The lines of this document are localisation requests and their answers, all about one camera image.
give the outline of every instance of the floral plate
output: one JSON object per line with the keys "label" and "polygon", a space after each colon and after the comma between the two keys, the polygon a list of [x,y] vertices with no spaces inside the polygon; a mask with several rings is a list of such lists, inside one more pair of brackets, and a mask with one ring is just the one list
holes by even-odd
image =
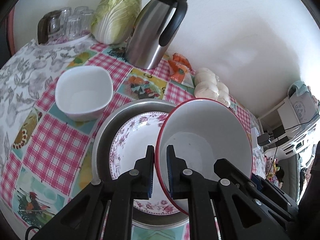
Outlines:
{"label": "floral plate", "polygon": [[[148,112],[139,114],[126,122],[113,139],[109,166],[112,179],[134,168],[136,160],[146,156],[147,146],[156,146],[157,137],[168,114]],[[152,197],[149,200],[134,200],[133,206],[155,215],[170,215],[179,212],[165,196],[156,170],[153,171]]]}

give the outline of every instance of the metal basin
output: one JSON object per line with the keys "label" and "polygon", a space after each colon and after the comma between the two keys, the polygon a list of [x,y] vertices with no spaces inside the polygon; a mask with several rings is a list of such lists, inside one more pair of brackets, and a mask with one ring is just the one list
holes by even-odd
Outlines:
{"label": "metal basin", "polygon": [[[94,140],[92,151],[93,181],[99,178],[104,182],[112,180],[109,169],[110,147],[122,125],[138,114],[152,111],[169,113],[174,107],[174,104],[164,100],[142,99],[123,105],[114,111],[103,122]],[[152,215],[133,208],[132,224],[146,229],[175,228],[188,221],[189,217],[182,212],[170,215]]]}

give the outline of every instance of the silver bolt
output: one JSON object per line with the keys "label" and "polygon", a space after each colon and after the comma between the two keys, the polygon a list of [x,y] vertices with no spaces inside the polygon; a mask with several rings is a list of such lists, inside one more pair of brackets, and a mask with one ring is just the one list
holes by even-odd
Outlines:
{"label": "silver bolt", "polygon": [[261,206],[262,205],[262,203],[261,203],[261,201],[260,200],[258,200],[258,199],[254,199],[254,201],[257,203],[257,205],[259,205],[259,206]]}
{"label": "silver bolt", "polygon": [[184,169],[183,171],[182,171],[182,173],[184,174],[184,175],[191,175],[192,174],[192,170],[190,170],[190,169]]}
{"label": "silver bolt", "polygon": [[228,179],[222,179],[222,180],[220,180],[220,183],[221,183],[223,186],[229,186],[229,185],[230,185],[230,180],[228,180]]}
{"label": "silver bolt", "polygon": [[101,179],[92,179],[92,180],[91,180],[91,184],[92,184],[92,185],[95,185],[95,186],[96,186],[96,185],[99,185],[100,182],[101,182]]}
{"label": "silver bolt", "polygon": [[130,174],[131,176],[137,176],[137,175],[139,174],[139,171],[136,170],[136,169],[132,169],[131,171],[129,171],[129,174]]}

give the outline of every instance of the dining table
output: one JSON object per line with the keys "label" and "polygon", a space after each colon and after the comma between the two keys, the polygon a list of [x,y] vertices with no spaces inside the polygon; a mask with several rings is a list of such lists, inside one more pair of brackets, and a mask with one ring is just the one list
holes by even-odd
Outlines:
{"label": "dining table", "polygon": [[[42,227],[92,179],[92,146],[106,118],[133,100],[158,98],[178,105],[194,98],[194,89],[170,79],[168,56],[157,68],[143,70],[124,58],[125,44],[106,45],[89,37],[79,42],[39,45],[31,40],[0,70],[0,209],[22,239],[29,226]],[[95,65],[110,73],[113,98],[96,120],[75,122],[55,103],[60,75]],[[153,91],[133,89],[148,81]],[[229,107],[251,142],[256,117],[230,95]],[[265,178],[263,150],[252,150],[252,173]],[[167,230],[133,226],[132,239],[189,237],[189,224]]]}

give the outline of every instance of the wire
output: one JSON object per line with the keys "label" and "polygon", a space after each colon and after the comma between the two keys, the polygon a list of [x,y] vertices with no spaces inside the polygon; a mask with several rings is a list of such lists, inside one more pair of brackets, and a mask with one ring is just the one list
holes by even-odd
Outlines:
{"label": "wire", "polygon": [[303,124],[306,124],[306,123],[310,123],[317,115],[318,115],[318,114],[316,114],[314,117],[312,117],[309,122],[299,123],[299,124],[297,124],[297,125],[295,125],[295,126],[293,126],[293,127],[290,127],[290,128],[284,129],[284,130],[287,131],[287,130],[290,130],[290,129],[292,129],[292,128],[295,128],[295,127],[297,127],[297,126],[299,126],[299,125],[303,125]]}
{"label": "wire", "polygon": [[273,162],[275,161],[277,150],[278,150],[278,146],[277,146],[277,148],[276,148],[276,152],[275,152],[275,155],[273,156],[273,161],[272,161],[272,164],[271,164],[270,170],[269,170],[269,172],[268,172],[268,174],[267,174],[266,178],[269,176],[269,173],[270,173],[270,171],[271,171],[271,168],[273,167]]}
{"label": "wire", "polygon": [[39,227],[36,227],[36,226],[28,227],[28,229],[27,229],[27,231],[26,231],[26,234],[25,234],[25,236],[24,236],[24,239],[25,239],[25,240],[28,240],[28,238],[29,238],[29,233],[30,233],[30,231],[31,231],[32,229],[38,229],[38,230],[40,230],[40,228],[39,228]]}

